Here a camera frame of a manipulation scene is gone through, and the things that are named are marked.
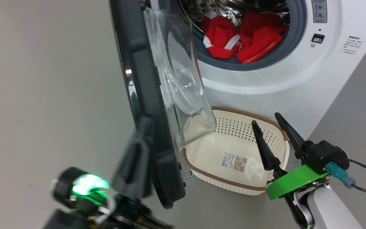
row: brown basket rim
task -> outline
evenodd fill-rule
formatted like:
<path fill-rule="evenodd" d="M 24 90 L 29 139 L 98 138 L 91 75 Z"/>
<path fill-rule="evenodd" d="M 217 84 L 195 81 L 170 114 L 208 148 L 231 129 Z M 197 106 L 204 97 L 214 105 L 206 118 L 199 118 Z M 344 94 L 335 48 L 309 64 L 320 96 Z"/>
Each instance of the brown basket rim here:
<path fill-rule="evenodd" d="M 256 115 L 256 114 L 252 114 L 252 113 L 248 113 L 248 112 L 245 112 L 245 111 L 241 111 L 241 110 L 236 110 L 236 109 L 231 109 L 231 108 L 224 108 L 224 107 L 218 107 L 218 106 L 213 106 L 212 107 L 212 110 L 221 110 L 221 111 L 226 111 L 226 112 L 231 112 L 231 113 L 236 113 L 236 114 L 239 114 L 239 115 L 245 115 L 245 116 L 248 116 L 248 117 L 251 117 L 251 118 L 254 118 L 254 119 L 259 119 L 259 120 L 262 120 L 264 122 L 267 122 L 269 124 L 272 124 L 274 126 L 276 126 L 282 133 L 283 135 L 283 139 L 285 141 L 288 141 L 288 136 L 286 135 L 286 133 L 280 128 L 279 124 L 270 120 L 270 119 L 266 119 L 262 116 L 259 116 L 259 115 Z M 224 178 L 221 178 L 221 177 L 218 177 L 218 176 L 215 176 L 215 175 L 212 175 L 208 172 L 205 172 L 197 167 L 195 167 L 194 165 L 192 165 L 189 160 L 187 159 L 187 154 L 186 154 L 186 148 L 183 148 L 183 159 L 184 161 L 186 162 L 186 164 L 194 171 L 198 172 L 198 173 L 201 173 L 205 176 L 208 176 L 212 179 L 215 179 L 215 180 L 218 180 L 218 181 L 221 181 L 221 182 L 224 182 L 224 183 L 227 183 L 227 184 L 231 184 L 231 185 L 234 185 L 234 186 L 237 186 L 237 187 L 241 187 L 241 188 L 246 188 L 246 189 L 250 189 L 250 190 L 255 190 L 255 191 L 265 191 L 266 188 L 265 187 L 256 187 L 256 186 L 251 186 L 251 185 L 246 185 L 246 184 L 241 184 L 241 183 L 238 183 L 238 182 L 234 182 L 234 181 L 230 181 L 230 180 L 226 180 Z"/>

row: product label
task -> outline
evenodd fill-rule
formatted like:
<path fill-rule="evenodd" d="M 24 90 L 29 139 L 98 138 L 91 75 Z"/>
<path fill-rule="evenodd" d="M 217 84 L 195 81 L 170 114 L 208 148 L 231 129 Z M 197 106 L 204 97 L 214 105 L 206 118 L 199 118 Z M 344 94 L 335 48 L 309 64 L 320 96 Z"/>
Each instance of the product label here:
<path fill-rule="evenodd" d="M 361 38 L 349 36 L 341 48 L 341 52 L 348 55 L 355 55 L 360 51 L 362 44 L 363 41 Z"/>
<path fill-rule="evenodd" d="M 244 172 L 247 158 L 225 152 L 222 155 L 221 166 L 235 171 Z"/>

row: washing machine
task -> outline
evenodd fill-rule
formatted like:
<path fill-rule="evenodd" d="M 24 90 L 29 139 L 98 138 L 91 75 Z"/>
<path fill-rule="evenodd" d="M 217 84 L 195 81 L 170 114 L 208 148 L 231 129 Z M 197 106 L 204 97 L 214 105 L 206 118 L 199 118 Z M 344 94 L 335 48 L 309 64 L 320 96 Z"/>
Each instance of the washing machine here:
<path fill-rule="evenodd" d="M 366 53 L 366 1 L 270 0 L 264 2 L 278 5 L 260 9 L 262 2 L 151 0 L 151 7 L 174 10 L 192 20 L 199 69 L 212 106 L 244 110 L 269 119 L 280 112 L 307 138 Z M 204 33 L 198 22 L 202 11 L 215 10 L 219 3 L 236 4 L 216 10 L 228 17 L 227 9 L 241 10 L 244 4 L 255 7 L 244 6 L 243 11 L 279 10 L 278 14 L 288 17 L 289 31 L 279 46 L 257 62 L 214 59 L 202 43 Z"/>

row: blue connector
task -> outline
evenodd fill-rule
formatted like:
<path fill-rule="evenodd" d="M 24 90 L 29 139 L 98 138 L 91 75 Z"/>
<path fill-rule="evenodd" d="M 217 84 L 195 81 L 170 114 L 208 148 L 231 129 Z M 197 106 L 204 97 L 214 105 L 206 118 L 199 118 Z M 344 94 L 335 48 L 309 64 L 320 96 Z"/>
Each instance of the blue connector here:
<path fill-rule="evenodd" d="M 327 164 L 326 172 L 340 180 L 348 189 L 352 189 L 352 185 L 356 183 L 356 180 L 354 180 L 354 178 L 349 177 L 348 173 L 344 169 L 340 168 L 340 166 L 336 165 L 334 162 L 330 162 Z"/>

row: laundry basket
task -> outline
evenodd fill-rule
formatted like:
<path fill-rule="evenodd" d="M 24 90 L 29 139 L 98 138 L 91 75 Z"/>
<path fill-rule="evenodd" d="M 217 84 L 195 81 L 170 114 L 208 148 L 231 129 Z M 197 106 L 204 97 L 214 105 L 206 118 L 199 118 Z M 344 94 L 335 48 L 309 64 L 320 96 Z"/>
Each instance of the laundry basket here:
<path fill-rule="evenodd" d="M 183 148 L 183 158 L 193 174 L 215 186 L 256 196 L 265 191 L 273 171 L 265 171 L 251 122 L 256 120 L 263 138 L 285 169 L 289 143 L 280 126 L 261 116 L 222 107 L 212 107 L 215 132 Z"/>

